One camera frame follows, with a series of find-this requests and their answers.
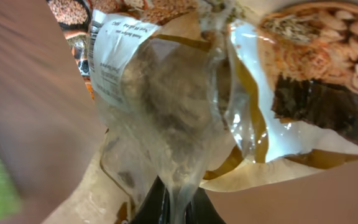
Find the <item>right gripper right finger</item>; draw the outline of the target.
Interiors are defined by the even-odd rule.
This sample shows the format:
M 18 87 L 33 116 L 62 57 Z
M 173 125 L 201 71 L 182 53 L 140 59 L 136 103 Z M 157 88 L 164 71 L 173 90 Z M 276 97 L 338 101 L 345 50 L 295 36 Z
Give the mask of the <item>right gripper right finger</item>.
M 186 224 L 226 224 L 216 211 L 206 191 L 198 188 L 186 208 Z

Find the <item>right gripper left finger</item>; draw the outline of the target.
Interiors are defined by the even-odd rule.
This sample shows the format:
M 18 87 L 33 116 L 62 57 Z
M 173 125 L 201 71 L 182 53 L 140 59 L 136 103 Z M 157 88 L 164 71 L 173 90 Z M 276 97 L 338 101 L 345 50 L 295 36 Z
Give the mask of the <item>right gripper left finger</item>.
M 164 183 L 157 177 L 143 204 L 129 224 L 169 224 L 170 197 Z

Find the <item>beige cookie bag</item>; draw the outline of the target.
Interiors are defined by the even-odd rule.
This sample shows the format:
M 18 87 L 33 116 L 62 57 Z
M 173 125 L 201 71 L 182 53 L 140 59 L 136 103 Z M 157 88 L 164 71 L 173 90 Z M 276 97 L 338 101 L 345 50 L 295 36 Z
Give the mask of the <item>beige cookie bag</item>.
M 169 223 L 236 192 L 358 161 L 358 1 L 47 0 L 106 127 L 74 197 L 129 223 L 157 177 Z

